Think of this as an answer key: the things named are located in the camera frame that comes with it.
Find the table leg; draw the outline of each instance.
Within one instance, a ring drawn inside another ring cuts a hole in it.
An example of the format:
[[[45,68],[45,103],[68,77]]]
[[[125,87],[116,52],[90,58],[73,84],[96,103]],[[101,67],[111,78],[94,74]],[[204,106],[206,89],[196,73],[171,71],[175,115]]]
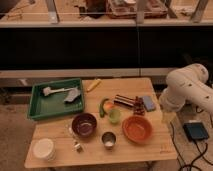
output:
[[[11,94],[6,89],[0,88],[0,100],[2,100],[4,104],[9,103],[11,98]]]
[[[48,167],[49,171],[56,171],[56,169],[54,167]]]
[[[58,12],[55,6],[55,0],[46,0],[47,9],[49,13],[49,20],[52,24],[59,22]]]
[[[147,167],[148,171],[152,171],[152,169],[156,163],[157,163],[156,161],[146,162],[146,164],[148,166]]]

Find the white container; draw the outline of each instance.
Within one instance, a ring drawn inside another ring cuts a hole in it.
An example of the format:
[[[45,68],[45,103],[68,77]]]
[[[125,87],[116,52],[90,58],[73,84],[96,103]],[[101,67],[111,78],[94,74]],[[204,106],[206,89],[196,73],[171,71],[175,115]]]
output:
[[[36,158],[44,161],[53,160],[55,158],[54,142],[48,138],[38,140],[33,147],[33,154]]]

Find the spoon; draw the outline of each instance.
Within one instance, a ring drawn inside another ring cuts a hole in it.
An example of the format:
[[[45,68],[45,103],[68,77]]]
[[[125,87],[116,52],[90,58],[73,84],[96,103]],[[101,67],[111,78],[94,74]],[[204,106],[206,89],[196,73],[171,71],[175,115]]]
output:
[[[60,88],[60,89],[54,89],[52,90],[51,87],[45,87],[43,89],[43,93],[44,93],[44,96],[48,96],[52,93],[58,93],[58,92],[64,92],[64,91],[69,91],[69,90],[72,90],[72,89],[76,89],[76,88]]]

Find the metal cup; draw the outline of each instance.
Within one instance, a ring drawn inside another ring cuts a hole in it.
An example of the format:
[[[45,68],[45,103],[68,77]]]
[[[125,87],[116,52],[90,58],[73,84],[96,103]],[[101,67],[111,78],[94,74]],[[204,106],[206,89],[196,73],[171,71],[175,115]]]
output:
[[[104,144],[104,147],[107,149],[107,150],[110,150],[114,147],[115,145],[115,142],[116,142],[116,136],[114,133],[112,132],[105,132],[103,135],[102,135],[102,142]]]

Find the dark brown bowl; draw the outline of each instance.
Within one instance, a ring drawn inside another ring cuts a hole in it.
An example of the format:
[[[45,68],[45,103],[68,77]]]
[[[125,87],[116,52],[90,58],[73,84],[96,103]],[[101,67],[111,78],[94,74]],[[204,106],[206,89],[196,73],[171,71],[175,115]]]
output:
[[[73,132],[81,137],[88,137],[93,134],[96,126],[96,118],[90,113],[79,114],[72,121]]]

